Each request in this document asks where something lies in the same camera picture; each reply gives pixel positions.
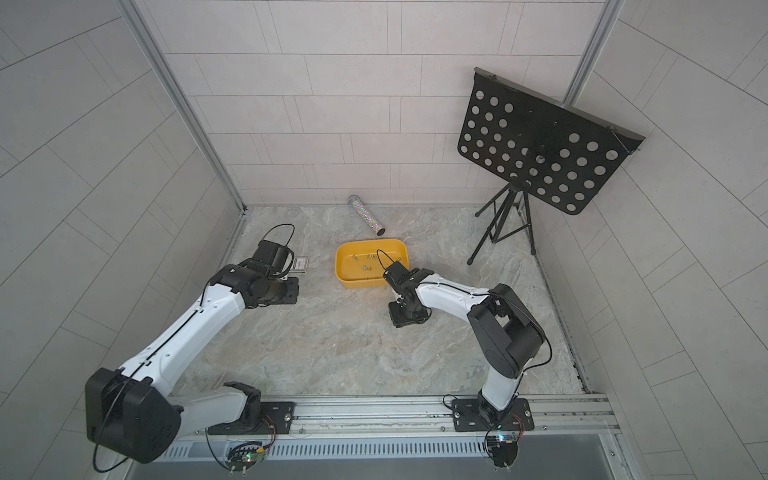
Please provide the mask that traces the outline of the yellow plastic storage box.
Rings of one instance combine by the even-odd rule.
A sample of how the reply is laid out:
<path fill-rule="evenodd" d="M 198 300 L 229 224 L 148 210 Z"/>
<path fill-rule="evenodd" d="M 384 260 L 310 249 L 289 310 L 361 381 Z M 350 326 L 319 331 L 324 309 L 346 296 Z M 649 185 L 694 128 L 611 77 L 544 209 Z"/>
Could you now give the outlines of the yellow plastic storage box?
<path fill-rule="evenodd" d="M 376 239 L 353 241 L 342 244 L 335 255 L 335 275 L 348 289 L 386 287 L 384 268 L 393 261 L 400 261 L 409 267 L 406 245 L 397 239 Z M 372 271 L 363 271 L 369 265 Z"/>

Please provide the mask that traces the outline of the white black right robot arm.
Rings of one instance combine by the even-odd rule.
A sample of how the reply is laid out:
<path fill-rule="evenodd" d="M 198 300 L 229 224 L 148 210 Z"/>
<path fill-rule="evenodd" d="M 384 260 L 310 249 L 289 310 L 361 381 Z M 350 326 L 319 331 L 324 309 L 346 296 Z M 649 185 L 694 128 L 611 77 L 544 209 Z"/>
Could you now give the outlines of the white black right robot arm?
<path fill-rule="evenodd" d="M 491 289 L 451 282 L 428 269 L 409 270 L 394 262 L 384 280 L 396 294 L 388 304 L 397 328 L 423 324 L 434 310 L 465 321 L 489 365 L 480 390 L 479 412 L 499 422 L 517 398 L 519 384 L 548 338 L 537 320 L 506 284 Z"/>

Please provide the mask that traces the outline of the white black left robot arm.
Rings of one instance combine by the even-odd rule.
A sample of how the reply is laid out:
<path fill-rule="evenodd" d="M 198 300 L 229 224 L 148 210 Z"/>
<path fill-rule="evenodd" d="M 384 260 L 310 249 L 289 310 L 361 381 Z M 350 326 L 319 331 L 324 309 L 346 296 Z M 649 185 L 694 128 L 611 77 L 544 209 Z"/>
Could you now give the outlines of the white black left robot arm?
<path fill-rule="evenodd" d="M 207 428 L 216 435 L 288 432 L 292 403 L 264 404 L 260 390 L 242 382 L 186 396 L 172 391 L 189 364 L 241 312 L 292 305 L 298 294 L 296 277 L 274 278 L 243 265 L 222 268 L 149 346 L 119 368 L 101 368 L 87 380 L 87 438 L 95 448 L 146 464 L 178 438 Z"/>

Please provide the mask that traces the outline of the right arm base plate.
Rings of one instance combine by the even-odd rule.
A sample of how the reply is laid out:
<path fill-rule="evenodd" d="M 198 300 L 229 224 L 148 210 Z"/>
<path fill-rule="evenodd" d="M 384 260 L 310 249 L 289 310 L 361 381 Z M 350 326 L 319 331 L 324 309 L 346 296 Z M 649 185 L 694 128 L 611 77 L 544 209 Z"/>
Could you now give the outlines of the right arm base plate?
<path fill-rule="evenodd" d="M 502 431 L 528 432 L 535 429 L 529 402 L 517 398 L 505 410 L 496 410 L 481 396 L 454 398 L 449 404 L 456 432 Z"/>

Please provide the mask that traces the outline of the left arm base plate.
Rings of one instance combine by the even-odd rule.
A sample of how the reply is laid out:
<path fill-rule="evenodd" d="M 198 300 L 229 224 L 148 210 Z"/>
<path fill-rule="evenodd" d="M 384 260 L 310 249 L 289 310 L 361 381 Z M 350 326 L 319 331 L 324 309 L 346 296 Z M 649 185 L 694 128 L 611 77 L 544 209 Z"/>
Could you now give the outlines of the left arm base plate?
<path fill-rule="evenodd" d="M 241 417 L 207 429 L 209 435 L 285 435 L 290 432 L 295 402 L 260 402 L 248 405 Z"/>

